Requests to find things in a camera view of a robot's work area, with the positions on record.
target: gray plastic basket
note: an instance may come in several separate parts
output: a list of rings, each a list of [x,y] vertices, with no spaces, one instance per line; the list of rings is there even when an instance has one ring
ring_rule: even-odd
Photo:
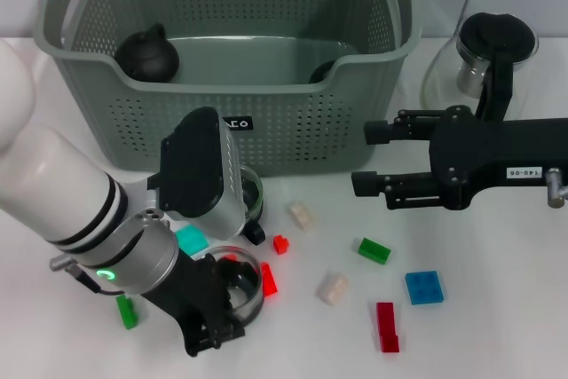
[[[415,0],[40,2],[37,45],[108,158],[128,170],[157,170],[161,139],[202,106],[252,117],[253,130],[233,135],[261,176],[356,169],[372,151],[363,124],[384,117],[420,38]],[[180,54],[172,83],[131,80],[113,59],[155,22]],[[307,84],[334,59],[324,81]]]

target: green led light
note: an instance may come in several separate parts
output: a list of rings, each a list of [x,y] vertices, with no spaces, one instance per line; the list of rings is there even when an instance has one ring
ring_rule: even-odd
[[[99,277],[103,277],[107,280],[114,280],[114,272],[112,271],[108,271],[108,270],[98,270],[97,271],[97,275]]]

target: blue lego brick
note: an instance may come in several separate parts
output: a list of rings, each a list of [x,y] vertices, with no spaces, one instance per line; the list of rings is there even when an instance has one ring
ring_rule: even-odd
[[[177,244],[189,257],[209,247],[205,234],[193,225],[176,231]]]
[[[437,272],[409,272],[405,280],[412,305],[444,302],[444,294],[440,287]]]

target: red lego brick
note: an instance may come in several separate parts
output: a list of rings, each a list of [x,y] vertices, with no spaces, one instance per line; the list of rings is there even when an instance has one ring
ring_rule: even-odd
[[[397,334],[394,322],[394,304],[392,302],[377,303],[376,318],[380,336],[395,336]]]
[[[274,241],[272,244],[274,244],[276,253],[278,253],[279,255],[284,255],[286,252],[288,252],[288,247],[290,246],[290,242],[288,241],[288,239],[282,237],[281,235],[277,235],[276,237],[274,237]]]
[[[381,336],[381,350],[383,352],[400,352],[400,347],[398,345],[398,336],[389,335]]]
[[[274,295],[278,292],[276,288],[276,283],[274,282],[274,278],[272,276],[272,271],[270,271],[270,266],[263,262],[260,264],[260,267],[263,270],[263,293],[264,296]]]

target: green lego brick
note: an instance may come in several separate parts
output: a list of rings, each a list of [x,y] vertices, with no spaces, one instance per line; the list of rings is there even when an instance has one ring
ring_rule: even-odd
[[[116,297],[118,303],[118,311],[121,313],[122,323],[127,330],[135,328],[138,325],[138,315],[134,311],[134,303],[132,299],[125,295]]]
[[[385,265],[391,250],[369,239],[363,239],[357,253],[381,265]]]
[[[205,234],[193,225],[188,225],[176,231],[176,236],[179,248],[189,257],[209,247],[209,242],[207,238],[205,238]]]

